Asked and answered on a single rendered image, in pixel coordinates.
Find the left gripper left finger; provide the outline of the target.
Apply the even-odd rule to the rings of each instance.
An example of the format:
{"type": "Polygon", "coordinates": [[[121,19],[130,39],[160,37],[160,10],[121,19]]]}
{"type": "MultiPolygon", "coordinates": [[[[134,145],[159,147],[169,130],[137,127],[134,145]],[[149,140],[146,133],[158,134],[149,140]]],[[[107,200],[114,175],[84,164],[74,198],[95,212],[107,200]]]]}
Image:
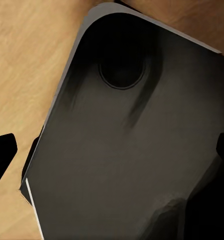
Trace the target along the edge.
{"type": "Polygon", "coordinates": [[[17,142],[13,133],[0,136],[0,179],[17,152],[17,142]]]}

